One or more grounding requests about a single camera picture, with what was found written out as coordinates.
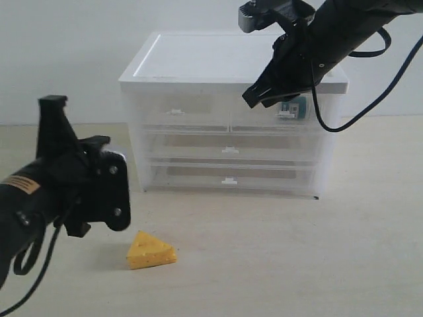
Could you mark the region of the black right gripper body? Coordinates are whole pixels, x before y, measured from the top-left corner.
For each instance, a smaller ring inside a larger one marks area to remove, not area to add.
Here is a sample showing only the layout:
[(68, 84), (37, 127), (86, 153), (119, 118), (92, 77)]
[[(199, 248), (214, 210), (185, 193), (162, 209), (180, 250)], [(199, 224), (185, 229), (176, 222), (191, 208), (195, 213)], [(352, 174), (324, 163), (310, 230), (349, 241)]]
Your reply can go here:
[(272, 45), (273, 55), (260, 75), (261, 92), (306, 92), (320, 83), (321, 40), (317, 28), (294, 28)]

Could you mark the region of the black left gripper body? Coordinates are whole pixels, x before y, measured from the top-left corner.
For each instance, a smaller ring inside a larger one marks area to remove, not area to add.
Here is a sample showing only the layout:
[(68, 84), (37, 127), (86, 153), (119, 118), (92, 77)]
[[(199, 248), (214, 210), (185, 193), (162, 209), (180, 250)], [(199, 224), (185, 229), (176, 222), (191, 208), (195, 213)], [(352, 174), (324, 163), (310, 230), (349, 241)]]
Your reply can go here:
[(85, 236), (91, 223), (104, 223), (113, 231), (131, 223), (126, 157), (110, 142), (104, 135), (80, 139), (79, 151), (36, 159), (19, 172), (46, 191), (44, 200), (52, 203), (47, 217), (64, 217), (69, 236)]

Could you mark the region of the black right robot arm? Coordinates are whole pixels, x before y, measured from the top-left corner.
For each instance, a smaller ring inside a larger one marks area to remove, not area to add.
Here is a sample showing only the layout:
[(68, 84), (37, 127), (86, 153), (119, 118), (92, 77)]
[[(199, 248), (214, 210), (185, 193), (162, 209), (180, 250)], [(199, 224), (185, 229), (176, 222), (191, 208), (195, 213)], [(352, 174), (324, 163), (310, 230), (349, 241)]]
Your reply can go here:
[(421, 1), (249, 1), (239, 9), (245, 33), (277, 23), (284, 30), (259, 78), (242, 95), (268, 108), (309, 92), (345, 57), (401, 15), (422, 12)]

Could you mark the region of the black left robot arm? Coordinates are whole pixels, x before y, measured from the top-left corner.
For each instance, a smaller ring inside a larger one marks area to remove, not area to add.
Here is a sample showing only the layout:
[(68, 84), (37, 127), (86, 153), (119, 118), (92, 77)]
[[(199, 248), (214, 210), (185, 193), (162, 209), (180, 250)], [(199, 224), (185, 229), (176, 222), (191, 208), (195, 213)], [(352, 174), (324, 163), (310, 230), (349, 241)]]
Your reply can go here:
[(66, 103), (64, 95), (39, 98), (35, 159), (1, 181), (2, 282), (10, 271), (26, 275), (33, 268), (50, 224), (77, 238), (91, 223), (113, 231), (130, 225), (125, 155), (109, 148), (109, 136), (78, 138)]

